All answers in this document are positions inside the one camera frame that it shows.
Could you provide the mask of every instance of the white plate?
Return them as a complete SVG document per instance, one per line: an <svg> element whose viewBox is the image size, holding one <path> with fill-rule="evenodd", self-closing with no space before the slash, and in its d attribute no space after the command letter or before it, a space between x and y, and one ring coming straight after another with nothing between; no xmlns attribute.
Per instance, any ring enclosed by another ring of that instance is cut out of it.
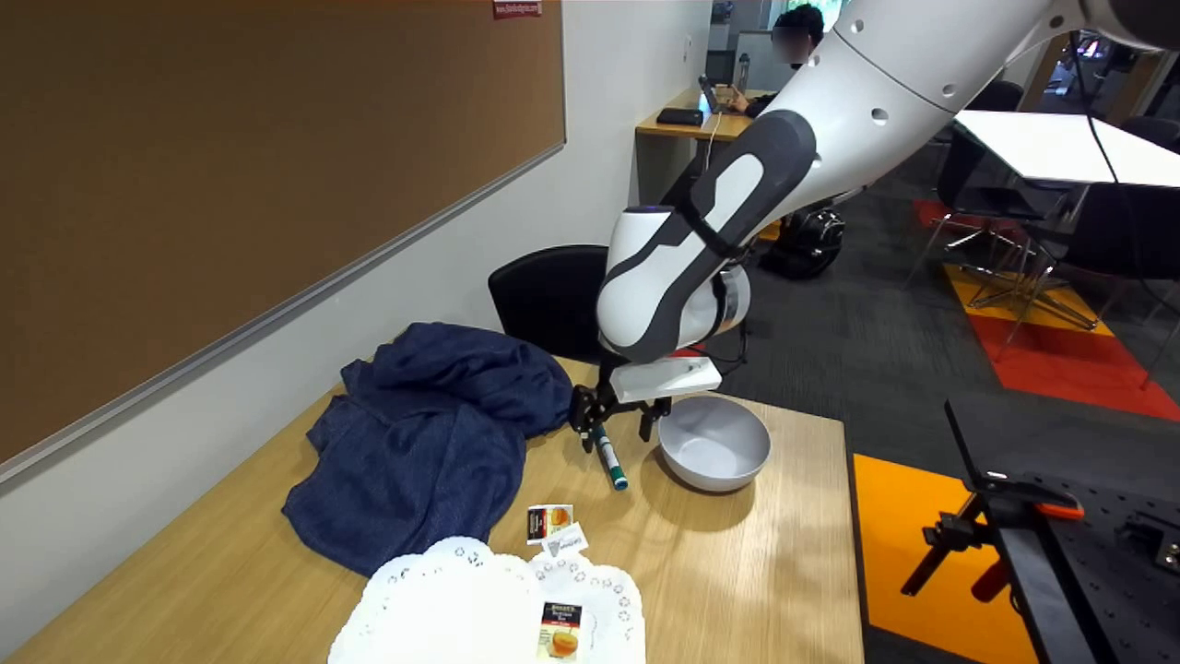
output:
<svg viewBox="0 0 1180 664"><path fill-rule="evenodd" d="M490 553L476 538L444 538L422 557L388 559L334 640L334 664L533 664L541 600L585 606L572 664L642 664L644 621L629 571L585 557Z"/></svg>

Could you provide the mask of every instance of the white table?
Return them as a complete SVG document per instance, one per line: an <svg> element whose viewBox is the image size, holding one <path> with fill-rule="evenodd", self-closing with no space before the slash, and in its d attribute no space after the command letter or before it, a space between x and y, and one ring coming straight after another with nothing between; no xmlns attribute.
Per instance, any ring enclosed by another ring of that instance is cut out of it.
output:
<svg viewBox="0 0 1180 664"><path fill-rule="evenodd" d="M1180 187L1180 155L1085 113L963 109L955 120L1026 179Z"/></svg>

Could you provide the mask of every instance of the corkboard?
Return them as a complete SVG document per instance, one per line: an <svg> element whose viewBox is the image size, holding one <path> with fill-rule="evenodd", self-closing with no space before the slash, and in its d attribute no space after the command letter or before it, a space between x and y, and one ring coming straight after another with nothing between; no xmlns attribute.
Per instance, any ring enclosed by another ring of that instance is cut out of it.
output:
<svg viewBox="0 0 1180 664"><path fill-rule="evenodd" d="M552 151L560 0L9 0L0 99L5 460Z"/></svg>

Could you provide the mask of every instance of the person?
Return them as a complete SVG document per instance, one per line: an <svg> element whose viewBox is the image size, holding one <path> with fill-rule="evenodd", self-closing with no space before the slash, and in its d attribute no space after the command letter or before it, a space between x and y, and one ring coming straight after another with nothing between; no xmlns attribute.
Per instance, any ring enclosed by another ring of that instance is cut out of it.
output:
<svg viewBox="0 0 1180 664"><path fill-rule="evenodd" d="M797 5L797 7L781 11L774 17L772 41L781 45L781 59L793 71L801 71L821 41L821 11L817 5ZM756 119L756 113L765 113L765 107L774 96L748 99L745 91L716 88L716 99L723 99L728 109ZM694 193L694 179L706 171L706 155L708 155L708 146L697 151L697 157L676 178L676 184L665 193L659 203L676 207Z"/></svg>
<svg viewBox="0 0 1180 664"><path fill-rule="evenodd" d="M774 17L772 41L781 48L781 59L801 71L821 41L821 11L801 5ZM729 99L737 113L756 119L774 96L745 96L745 88L719 88L719 99Z"/></svg>

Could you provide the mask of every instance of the wall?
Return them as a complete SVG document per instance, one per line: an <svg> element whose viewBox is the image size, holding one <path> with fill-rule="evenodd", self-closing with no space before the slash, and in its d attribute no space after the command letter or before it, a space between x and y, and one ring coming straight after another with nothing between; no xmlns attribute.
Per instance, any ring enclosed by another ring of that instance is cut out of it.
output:
<svg viewBox="0 0 1180 664"><path fill-rule="evenodd" d="M706 65L708 0L563 0L570 146L0 499L0 659L411 319L496 326L482 278L606 238L630 126Z"/></svg>

